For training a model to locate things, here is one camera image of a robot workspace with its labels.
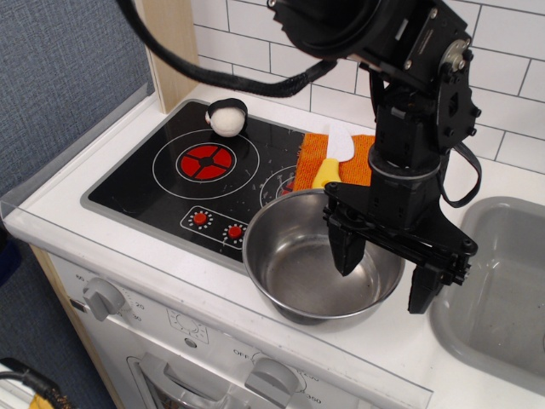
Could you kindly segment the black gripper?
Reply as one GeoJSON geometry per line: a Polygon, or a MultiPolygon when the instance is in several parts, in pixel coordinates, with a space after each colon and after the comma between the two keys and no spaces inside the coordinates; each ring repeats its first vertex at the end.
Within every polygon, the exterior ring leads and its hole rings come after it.
{"type": "Polygon", "coordinates": [[[408,311],[424,314],[444,284],[462,284],[478,246],[442,213],[448,153],[419,169],[387,162],[369,153],[369,186],[330,182],[324,210],[333,261],[342,276],[361,262],[371,242],[415,263],[408,311]]]}

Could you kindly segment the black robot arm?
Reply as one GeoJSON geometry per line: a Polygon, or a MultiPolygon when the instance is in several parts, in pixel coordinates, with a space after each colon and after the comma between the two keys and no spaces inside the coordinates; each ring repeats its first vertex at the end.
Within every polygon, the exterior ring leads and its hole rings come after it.
{"type": "Polygon", "coordinates": [[[370,184],[325,186],[337,270],[350,274],[373,243],[413,262],[408,309],[422,314],[440,290],[461,284],[478,246],[443,214],[445,174],[475,134],[471,37],[442,1],[271,1],[288,39],[323,60],[352,58],[370,74],[376,138],[370,184]]]}

